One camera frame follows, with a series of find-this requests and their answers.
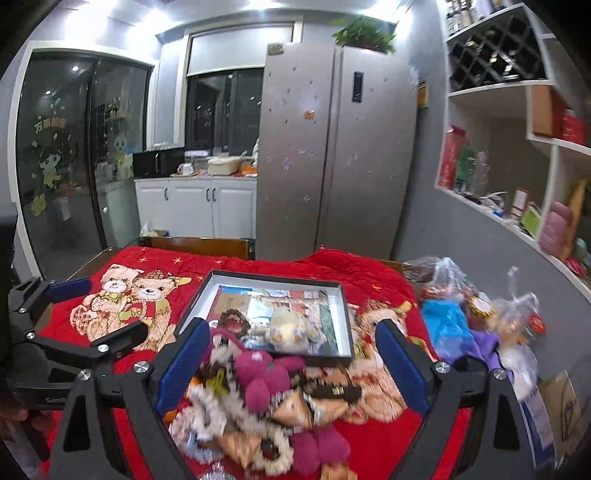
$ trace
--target white plush toy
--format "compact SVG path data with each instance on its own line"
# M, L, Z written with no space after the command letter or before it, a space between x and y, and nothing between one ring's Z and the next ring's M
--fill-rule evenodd
M271 316L268 329L258 329L275 350L282 353L309 353L310 342L322 334L308 320L287 307L279 307Z

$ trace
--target picture frame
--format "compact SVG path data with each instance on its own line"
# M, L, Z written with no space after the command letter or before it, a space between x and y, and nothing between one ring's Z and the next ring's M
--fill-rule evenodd
M307 353L281 351L275 342L266 341L268 335L261 335L270 329L270 318L280 307L295 312L316 332ZM340 283L212 270L183 312L175 334L196 319L217 327L228 315L238 322L236 317L246 319L244 329L240 323L230 329L243 345L266 350L274 358L300 355L309 367L329 368L348 367L353 360L353 337Z

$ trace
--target pile of hair accessories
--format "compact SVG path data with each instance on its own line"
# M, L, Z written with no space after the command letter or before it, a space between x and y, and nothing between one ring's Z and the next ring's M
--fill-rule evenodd
M321 480L355 480L346 465L349 444L333 422L359 400L361 388L306 380L304 367L299 356L273 360L212 329L187 406L166 418L175 444L202 464L227 456L267 476L322 469ZM215 465L203 479L234 480Z

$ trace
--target refrigerator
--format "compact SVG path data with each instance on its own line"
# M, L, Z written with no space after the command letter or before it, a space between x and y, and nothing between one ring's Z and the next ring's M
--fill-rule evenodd
M269 46L262 93L256 257L322 245L388 259L413 153L408 57L330 44Z

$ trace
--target cabinet door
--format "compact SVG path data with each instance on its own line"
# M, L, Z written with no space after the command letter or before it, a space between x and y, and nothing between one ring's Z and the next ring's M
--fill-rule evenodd
M171 222L168 215L168 180L143 180L135 182L138 198L140 228L146 222L155 230L170 230Z
M211 181L175 179L169 185L170 236L213 237Z
M255 238L255 181L214 179L212 201L217 238Z

